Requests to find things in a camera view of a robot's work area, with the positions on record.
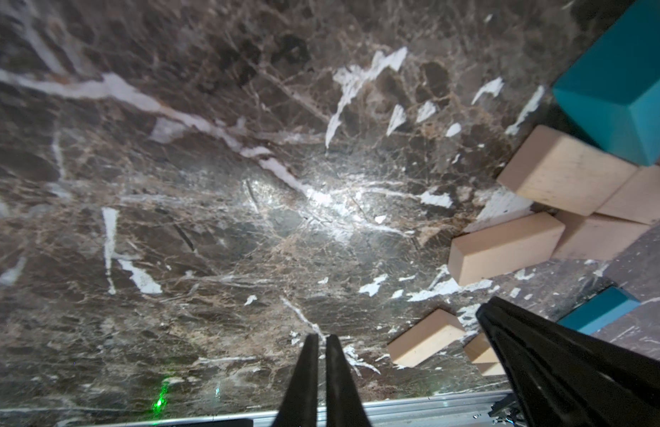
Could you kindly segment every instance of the teal wooden block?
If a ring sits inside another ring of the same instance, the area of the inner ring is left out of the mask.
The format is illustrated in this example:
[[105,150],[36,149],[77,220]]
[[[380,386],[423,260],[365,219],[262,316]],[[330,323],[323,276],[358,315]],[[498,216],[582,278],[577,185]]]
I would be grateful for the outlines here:
[[560,107],[601,149],[660,157],[660,0],[638,0],[556,81]]
[[557,324],[591,335],[641,304],[623,289],[610,286],[587,303],[577,307]]

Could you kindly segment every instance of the cube block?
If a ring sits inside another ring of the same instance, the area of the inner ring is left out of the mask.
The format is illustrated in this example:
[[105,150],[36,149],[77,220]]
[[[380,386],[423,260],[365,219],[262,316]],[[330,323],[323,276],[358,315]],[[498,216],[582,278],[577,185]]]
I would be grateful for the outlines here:
[[590,335],[640,304],[640,301],[624,289],[610,286],[560,319],[557,324]]
[[480,333],[463,347],[465,354],[472,363],[496,363],[498,357],[493,347],[486,338],[486,334]]
[[483,376],[505,375],[505,369],[500,363],[479,363],[477,368]]
[[449,272],[460,286],[534,264],[553,254],[565,226],[546,212],[456,237]]
[[593,214],[583,217],[564,210],[555,219],[565,224],[553,258],[612,260],[650,229],[645,224]]
[[660,219],[660,166],[641,167],[598,213],[653,224]]
[[660,156],[660,0],[638,0],[556,81],[553,95],[605,151]]
[[566,133],[539,125],[497,181],[527,199],[588,216],[636,169]]
[[387,345],[391,360],[413,368],[465,335],[460,320],[437,309]]

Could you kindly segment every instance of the teal block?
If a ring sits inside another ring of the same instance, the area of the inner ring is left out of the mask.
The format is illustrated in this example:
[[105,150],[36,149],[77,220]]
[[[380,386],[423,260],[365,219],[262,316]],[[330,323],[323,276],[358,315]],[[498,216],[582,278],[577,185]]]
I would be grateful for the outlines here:
[[577,307],[557,324],[591,335],[641,304],[623,289],[610,286],[587,303]]
[[660,157],[660,0],[638,0],[556,81],[560,107],[601,149]]

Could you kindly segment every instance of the marble surface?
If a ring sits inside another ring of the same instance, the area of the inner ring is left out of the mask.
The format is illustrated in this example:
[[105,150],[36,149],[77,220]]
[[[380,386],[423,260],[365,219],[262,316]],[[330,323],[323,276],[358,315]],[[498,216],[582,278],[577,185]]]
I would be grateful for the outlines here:
[[629,3],[0,0],[0,425],[273,409],[313,331],[364,400],[507,388],[462,342],[415,369],[386,343],[607,285],[550,261],[437,287]]
[[593,336],[660,361],[660,222],[612,262],[607,277],[641,307]]

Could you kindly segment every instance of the rectangular wooden block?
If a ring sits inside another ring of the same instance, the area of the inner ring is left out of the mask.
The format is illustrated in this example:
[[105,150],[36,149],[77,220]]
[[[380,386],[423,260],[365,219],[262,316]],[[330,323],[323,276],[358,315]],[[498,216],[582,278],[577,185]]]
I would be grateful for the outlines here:
[[546,212],[456,237],[449,272],[460,286],[547,261],[565,226]]
[[477,369],[481,372],[483,376],[489,375],[505,375],[505,369],[500,362],[497,363],[479,363],[477,364]]
[[660,166],[641,166],[598,209],[598,213],[643,224],[660,219]]
[[624,219],[599,214],[583,217],[564,210],[555,219],[565,224],[553,252],[553,258],[561,260],[612,260],[650,229]]
[[413,368],[465,335],[460,320],[437,309],[387,345],[391,360]]
[[497,181],[527,199],[588,216],[636,169],[566,133],[539,125]]
[[472,363],[496,363],[498,357],[496,352],[486,338],[486,334],[480,333],[474,337],[466,346],[463,347],[465,354],[470,358]]
[[640,301],[624,289],[610,286],[560,319],[557,324],[590,335],[640,304]]

